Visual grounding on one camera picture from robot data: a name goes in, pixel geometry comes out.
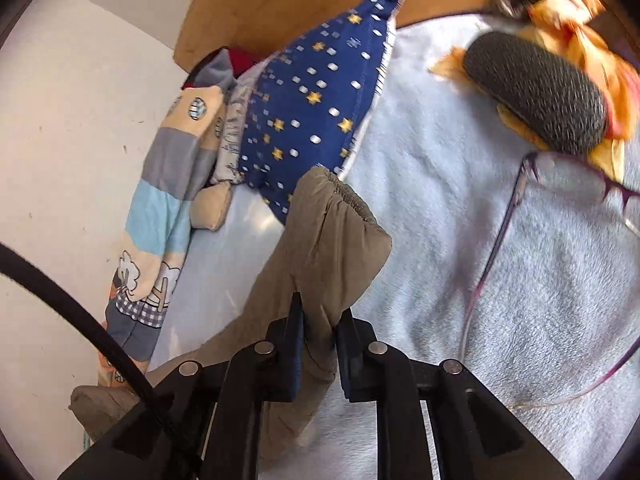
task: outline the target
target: fleece blanket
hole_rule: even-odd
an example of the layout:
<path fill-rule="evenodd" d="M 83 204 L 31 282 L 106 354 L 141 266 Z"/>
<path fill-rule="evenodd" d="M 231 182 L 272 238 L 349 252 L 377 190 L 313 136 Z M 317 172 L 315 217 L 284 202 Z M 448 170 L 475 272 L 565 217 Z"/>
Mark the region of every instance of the fleece blanket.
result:
<path fill-rule="evenodd" d="M 452 46 L 466 47 L 489 28 L 505 25 L 457 16 L 398 32 L 380 104 L 346 179 L 393 239 L 386 266 L 353 313 L 380 340 L 436 364 L 456 355 L 465 304 L 520 161 L 534 149 L 502 124 L 490 97 L 428 72 Z M 625 167 L 634 189 L 639 161 L 636 138 Z M 273 216 L 259 196 L 238 191 L 230 214 L 242 221 L 191 240 L 174 293 L 180 309 L 167 314 L 152 366 L 196 348 L 235 317 L 273 250 Z M 619 196 L 586 207 L 529 184 L 476 307 L 465 360 L 504 404 L 575 393 L 635 340 L 640 240 L 620 221 L 620 208 Z M 577 400 L 514 409 L 577 480 L 598 477 L 639 412 L 638 356 Z M 304 437 L 261 478 L 307 478 L 309 471 L 320 480 L 376 477 L 375 407 L 349 404 L 339 381 Z"/>

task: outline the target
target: eyeglass case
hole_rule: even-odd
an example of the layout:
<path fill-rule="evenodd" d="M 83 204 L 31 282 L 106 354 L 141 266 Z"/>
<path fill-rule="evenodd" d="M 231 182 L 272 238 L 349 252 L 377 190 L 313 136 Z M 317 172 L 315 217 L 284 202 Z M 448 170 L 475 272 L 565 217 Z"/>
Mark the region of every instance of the eyeglass case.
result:
<path fill-rule="evenodd" d="M 517 36 L 488 32 L 469 46 L 463 67 L 553 150 L 586 155 L 602 141 L 604 97 L 562 57 Z"/>

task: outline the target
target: orange cloth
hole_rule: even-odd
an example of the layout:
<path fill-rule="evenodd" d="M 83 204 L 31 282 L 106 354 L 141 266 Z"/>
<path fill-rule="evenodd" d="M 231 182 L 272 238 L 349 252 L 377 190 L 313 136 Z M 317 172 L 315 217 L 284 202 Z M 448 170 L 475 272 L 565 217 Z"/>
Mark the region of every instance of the orange cloth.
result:
<path fill-rule="evenodd" d="M 599 0 L 541 0 L 529 9 L 535 27 L 524 28 L 519 35 L 564 57 L 600 88 L 607 102 L 606 138 L 588 158 L 610 178 L 622 182 L 624 142 L 633 137 L 638 124 L 640 78 L 628 62 L 610 52 L 606 42 L 584 24 L 603 9 Z M 465 50 L 455 46 L 430 71 L 449 79 L 470 81 L 462 67 L 464 56 Z M 498 114 L 506 126 L 539 149 L 548 150 L 544 141 L 507 107 L 499 104 Z"/>

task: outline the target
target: navy blue cloth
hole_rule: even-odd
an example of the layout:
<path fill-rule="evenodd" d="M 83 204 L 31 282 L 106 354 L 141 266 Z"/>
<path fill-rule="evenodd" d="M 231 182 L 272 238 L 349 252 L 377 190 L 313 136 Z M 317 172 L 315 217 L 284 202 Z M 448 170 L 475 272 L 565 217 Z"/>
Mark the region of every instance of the navy blue cloth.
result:
<path fill-rule="evenodd" d="M 382 90 L 395 37 L 388 21 L 401 1 L 363 0 L 297 38 L 258 78 L 238 169 L 281 222 L 311 167 L 341 174 L 354 134 Z"/>

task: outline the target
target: silver screw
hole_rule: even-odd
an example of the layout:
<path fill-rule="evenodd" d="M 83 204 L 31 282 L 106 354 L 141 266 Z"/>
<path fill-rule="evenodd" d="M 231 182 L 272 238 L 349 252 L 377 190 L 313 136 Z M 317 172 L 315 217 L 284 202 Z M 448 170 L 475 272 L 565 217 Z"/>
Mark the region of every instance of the silver screw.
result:
<path fill-rule="evenodd" d="M 382 341 L 369 343 L 369 352 L 375 355 L 382 355 L 386 352 L 386 345 Z"/>
<path fill-rule="evenodd" d="M 462 371 L 462 364 L 455 359 L 447 359 L 443 362 L 442 367 L 447 374 L 457 375 Z"/>
<path fill-rule="evenodd" d="M 185 361 L 180 365 L 178 371 L 180 375 L 184 375 L 185 377 L 195 375 L 198 371 L 198 363 L 196 361 Z"/>
<path fill-rule="evenodd" d="M 254 346 L 254 351 L 260 355 L 267 355 L 273 352 L 273 343 L 269 341 L 258 341 Z"/>

